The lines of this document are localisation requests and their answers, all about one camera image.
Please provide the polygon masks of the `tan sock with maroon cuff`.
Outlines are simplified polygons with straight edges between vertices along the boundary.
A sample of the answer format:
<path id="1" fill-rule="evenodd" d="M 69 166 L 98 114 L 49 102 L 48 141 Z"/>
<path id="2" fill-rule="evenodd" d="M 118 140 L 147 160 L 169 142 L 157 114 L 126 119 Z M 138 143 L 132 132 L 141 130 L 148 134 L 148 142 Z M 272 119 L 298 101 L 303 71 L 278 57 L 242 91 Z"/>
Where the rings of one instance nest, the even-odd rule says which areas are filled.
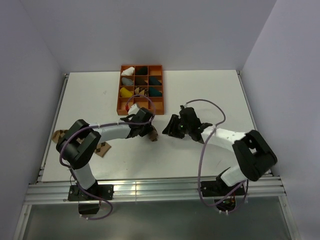
<path id="1" fill-rule="evenodd" d="M 147 136 L 151 142 L 156 142 L 158 140 L 158 132 L 154 126 L 153 129 L 147 134 Z"/>

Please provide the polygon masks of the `brown argyle sock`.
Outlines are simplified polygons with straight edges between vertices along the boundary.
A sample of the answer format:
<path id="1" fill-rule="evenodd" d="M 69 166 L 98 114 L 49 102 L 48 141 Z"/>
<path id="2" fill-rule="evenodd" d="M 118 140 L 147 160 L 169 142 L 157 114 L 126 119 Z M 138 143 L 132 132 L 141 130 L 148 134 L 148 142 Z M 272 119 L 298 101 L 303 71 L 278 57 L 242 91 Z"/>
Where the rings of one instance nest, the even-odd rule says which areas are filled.
<path id="1" fill-rule="evenodd" d="M 52 137 L 51 137 L 51 140 L 57 144 L 58 141 L 60 139 L 62 139 L 62 137 L 66 134 L 68 130 L 67 129 L 64 129 L 64 130 L 56 130 Z M 107 143 L 107 142 L 102 142 L 102 143 L 99 143 L 97 145 L 97 147 L 95 148 L 94 150 L 94 153 L 98 156 L 100 156 L 101 158 L 103 158 L 105 156 L 105 154 L 111 149 L 111 146 Z"/>

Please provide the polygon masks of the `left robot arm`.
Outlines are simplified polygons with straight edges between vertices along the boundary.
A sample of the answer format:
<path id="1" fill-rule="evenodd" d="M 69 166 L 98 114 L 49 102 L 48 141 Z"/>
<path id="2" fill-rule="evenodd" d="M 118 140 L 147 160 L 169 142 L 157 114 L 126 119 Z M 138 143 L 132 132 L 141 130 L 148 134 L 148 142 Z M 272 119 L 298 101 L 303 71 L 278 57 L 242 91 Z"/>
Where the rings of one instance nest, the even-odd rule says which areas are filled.
<path id="1" fill-rule="evenodd" d="M 79 119 L 70 127 L 58 141 L 56 150 L 60 153 L 60 164 L 69 169 L 82 197 L 91 200 L 98 193 L 98 182 L 89 164 L 97 146 L 111 140 L 146 136 L 154 130 L 154 117 L 145 107 L 136 107 L 117 122 L 91 125 Z"/>

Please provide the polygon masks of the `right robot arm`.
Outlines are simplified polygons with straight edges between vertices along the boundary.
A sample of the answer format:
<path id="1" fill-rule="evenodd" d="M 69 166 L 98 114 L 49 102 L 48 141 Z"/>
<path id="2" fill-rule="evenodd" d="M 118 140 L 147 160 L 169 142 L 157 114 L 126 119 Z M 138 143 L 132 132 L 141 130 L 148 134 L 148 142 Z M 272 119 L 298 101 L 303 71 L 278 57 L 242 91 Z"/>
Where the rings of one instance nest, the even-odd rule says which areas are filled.
<path id="1" fill-rule="evenodd" d="M 257 181 L 278 162 L 257 130 L 236 132 L 202 123 L 192 107 L 182 107 L 178 115 L 173 114 L 162 133 L 178 139 L 189 135 L 204 146 L 215 145 L 234 153 L 237 164 L 228 167 L 213 182 L 213 187 L 222 195 L 229 194 L 240 182 Z"/>

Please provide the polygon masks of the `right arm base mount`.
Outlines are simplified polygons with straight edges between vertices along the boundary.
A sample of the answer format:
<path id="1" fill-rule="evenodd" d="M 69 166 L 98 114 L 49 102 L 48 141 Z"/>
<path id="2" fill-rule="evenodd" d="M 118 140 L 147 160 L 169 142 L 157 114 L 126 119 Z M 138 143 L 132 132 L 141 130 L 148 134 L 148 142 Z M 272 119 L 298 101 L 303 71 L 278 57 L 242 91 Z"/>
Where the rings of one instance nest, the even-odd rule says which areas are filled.
<path id="1" fill-rule="evenodd" d="M 200 192 L 202 197 L 224 197 L 229 194 L 231 195 L 243 196 L 245 194 L 245 189 L 243 187 L 243 182 L 236 183 L 233 186 L 227 186 L 223 181 L 220 180 L 207 180 L 201 181 L 199 183 Z"/>

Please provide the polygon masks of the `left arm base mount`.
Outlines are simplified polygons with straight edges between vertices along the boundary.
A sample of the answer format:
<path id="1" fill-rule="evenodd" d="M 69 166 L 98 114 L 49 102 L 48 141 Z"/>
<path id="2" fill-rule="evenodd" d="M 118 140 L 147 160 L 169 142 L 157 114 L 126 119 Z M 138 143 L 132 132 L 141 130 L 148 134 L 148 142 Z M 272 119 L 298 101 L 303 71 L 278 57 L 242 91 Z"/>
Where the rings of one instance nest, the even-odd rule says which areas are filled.
<path id="1" fill-rule="evenodd" d="M 95 215 L 100 210 L 102 199 L 112 200 L 114 186 L 112 184 L 97 185 L 93 193 L 83 192 L 77 185 L 71 185 L 67 197 L 68 202 L 78 202 L 78 212 L 80 215 Z"/>

